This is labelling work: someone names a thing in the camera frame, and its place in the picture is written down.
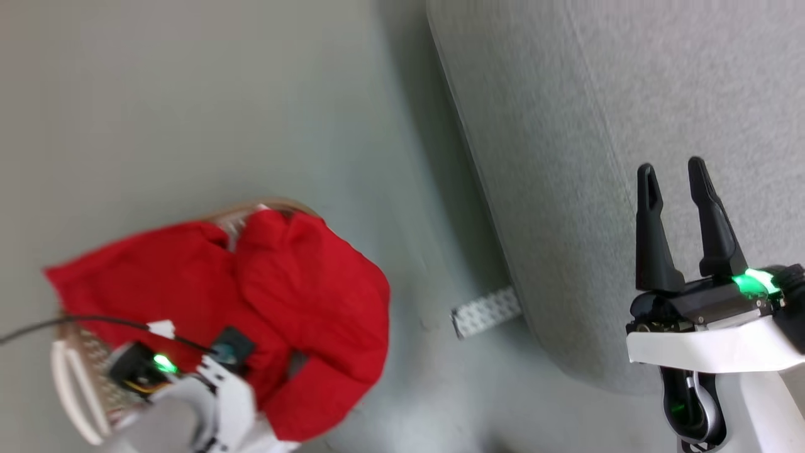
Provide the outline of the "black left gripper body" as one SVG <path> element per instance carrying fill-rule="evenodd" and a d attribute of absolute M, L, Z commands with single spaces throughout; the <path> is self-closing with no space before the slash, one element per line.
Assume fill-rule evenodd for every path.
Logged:
<path fill-rule="evenodd" d="M 179 376 L 180 370 L 144 342 L 127 342 L 113 350 L 108 359 L 108 376 L 121 389 L 138 396 L 157 393 Z"/>

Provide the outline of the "white laundry basket brown rim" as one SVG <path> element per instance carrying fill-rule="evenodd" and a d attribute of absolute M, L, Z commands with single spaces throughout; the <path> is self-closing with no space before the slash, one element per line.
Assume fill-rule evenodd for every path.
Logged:
<path fill-rule="evenodd" d="M 297 211 L 314 217 L 318 215 L 299 201 L 269 197 L 234 204 L 204 215 L 199 221 L 218 225 L 233 243 L 247 216 L 260 206 L 286 215 Z M 124 410 L 135 403 L 135 396 L 119 389 L 106 377 L 106 359 L 111 352 L 103 341 L 75 322 L 68 322 L 64 312 L 57 319 L 63 324 L 57 327 L 50 357 L 55 390 L 75 429 L 90 445 L 99 445 L 113 433 Z"/>

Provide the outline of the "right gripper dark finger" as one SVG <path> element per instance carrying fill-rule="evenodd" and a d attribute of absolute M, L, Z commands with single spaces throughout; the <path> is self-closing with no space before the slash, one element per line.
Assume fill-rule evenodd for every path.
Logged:
<path fill-rule="evenodd" d="M 680 293 L 685 277 L 676 269 L 662 223 L 662 193 L 653 166 L 636 172 L 635 286 L 640 291 Z"/>
<path fill-rule="evenodd" d="M 733 277 L 745 274 L 748 269 L 747 259 L 704 159 L 691 157 L 687 168 L 690 192 L 697 206 L 701 225 L 701 276 Z"/>

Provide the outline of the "grey fabric sofa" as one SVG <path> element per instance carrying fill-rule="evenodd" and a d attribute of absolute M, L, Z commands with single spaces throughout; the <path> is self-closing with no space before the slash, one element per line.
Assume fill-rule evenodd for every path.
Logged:
<path fill-rule="evenodd" d="M 428 0 L 440 63 L 535 338 L 575 379 L 650 394 L 626 355 L 636 170 L 676 267 L 702 256 L 702 157 L 752 266 L 805 264 L 805 0 Z"/>

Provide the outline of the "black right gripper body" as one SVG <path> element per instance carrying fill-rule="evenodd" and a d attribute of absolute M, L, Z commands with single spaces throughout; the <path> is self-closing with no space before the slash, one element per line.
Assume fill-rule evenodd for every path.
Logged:
<path fill-rule="evenodd" d="M 785 307 L 785 289 L 805 284 L 799 264 L 747 269 L 739 276 L 689 282 L 680 293 L 650 291 L 633 300 L 629 332 L 688 333 L 718 322 L 752 320 Z"/>

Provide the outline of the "red clothing with white stripes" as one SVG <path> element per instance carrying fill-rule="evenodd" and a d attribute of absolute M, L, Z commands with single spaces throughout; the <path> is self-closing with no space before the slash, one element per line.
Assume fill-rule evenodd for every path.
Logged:
<path fill-rule="evenodd" d="M 254 343 L 247 381 L 282 441 L 339 424 L 383 373 L 390 286 L 322 218 L 258 210 L 236 246 L 218 225 L 190 221 L 141 232 L 45 269 L 70 315 L 170 320 L 185 346 L 109 322 L 84 327 L 109 346 L 142 341 L 182 371 L 225 327 Z"/>

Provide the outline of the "perforated metal sofa leg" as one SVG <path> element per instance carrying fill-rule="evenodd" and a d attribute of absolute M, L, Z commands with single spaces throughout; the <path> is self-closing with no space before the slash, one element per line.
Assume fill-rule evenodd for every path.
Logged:
<path fill-rule="evenodd" d="M 513 287 L 498 289 L 455 307 L 450 314 L 460 340 L 486 332 L 521 316 L 521 304 Z"/>

